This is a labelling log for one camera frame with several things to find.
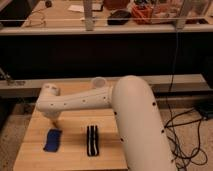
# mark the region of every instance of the red object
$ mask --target red object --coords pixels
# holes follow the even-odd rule
[[[129,2],[130,0],[104,0],[104,6],[108,10],[123,9]]]
[[[133,20],[138,24],[149,24],[151,23],[152,11],[150,6],[144,6],[142,9],[140,6],[135,5],[132,7]]]

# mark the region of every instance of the blue cloth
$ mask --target blue cloth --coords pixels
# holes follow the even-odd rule
[[[50,129],[47,134],[46,145],[43,148],[47,152],[56,152],[60,145],[61,130]]]

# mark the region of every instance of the power cord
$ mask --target power cord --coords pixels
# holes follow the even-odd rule
[[[175,76],[175,69],[176,69],[176,63],[177,63],[177,56],[178,56],[178,49],[179,49],[179,35],[178,35],[178,31],[176,30],[176,49],[175,49],[175,54],[174,54],[174,58],[172,61],[172,78],[171,78],[171,83],[169,85],[169,89],[168,89],[168,94],[171,93],[172,91],[172,87],[173,87],[173,83],[174,83],[174,76]],[[168,136],[168,139],[171,141],[171,143],[174,145],[174,150],[172,150],[172,153],[174,155],[174,159],[172,160],[172,162],[176,162],[176,167],[178,168],[178,170],[180,171],[187,171],[187,167],[190,163],[193,163],[195,165],[205,165],[208,162],[208,157],[207,154],[205,153],[205,151],[203,149],[201,149],[201,140],[200,140],[200,126],[201,126],[201,122],[203,121],[203,117],[197,120],[193,120],[193,121],[189,121],[189,122],[185,122],[185,123],[180,123],[180,124],[174,124],[174,119],[182,116],[184,114],[188,114],[190,112],[193,112],[195,109],[190,109],[188,111],[179,113],[175,116],[173,116],[173,111],[171,109],[171,106],[169,104],[168,101],[168,96],[166,96],[166,103],[170,112],[170,120],[167,121],[167,123],[165,124],[165,128],[170,131],[173,135],[172,137]],[[188,124],[193,124],[198,122],[198,126],[197,126],[197,135],[198,135],[198,146],[193,148],[191,154],[188,156],[186,155],[180,145],[180,140],[179,137],[176,134],[176,130],[175,127],[177,126],[183,126],[183,125],[188,125]],[[195,161],[193,161],[192,159],[194,159],[199,152],[202,152],[202,154],[205,157],[205,160],[202,163],[197,163]]]

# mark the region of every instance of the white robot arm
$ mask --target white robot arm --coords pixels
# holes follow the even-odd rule
[[[64,110],[112,107],[129,170],[177,170],[153,92],[141,78],[126,76],[114,87],[66,96],[54,84],[45,84],[36,107],[51,120]]]

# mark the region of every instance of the wooden table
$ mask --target wooden table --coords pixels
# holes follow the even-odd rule
[[[88,82],[57,85],[61,88],[61,94],[91,88]],[[86,126],[90,124],[99,127],[98,157],[88,157],[86,153]],[[44,152],[46,135],[53,125],[39,111],[34,110],[14,171],[127,170],[111,109],[62,112],[59,127],[63,133],[58,152]]]

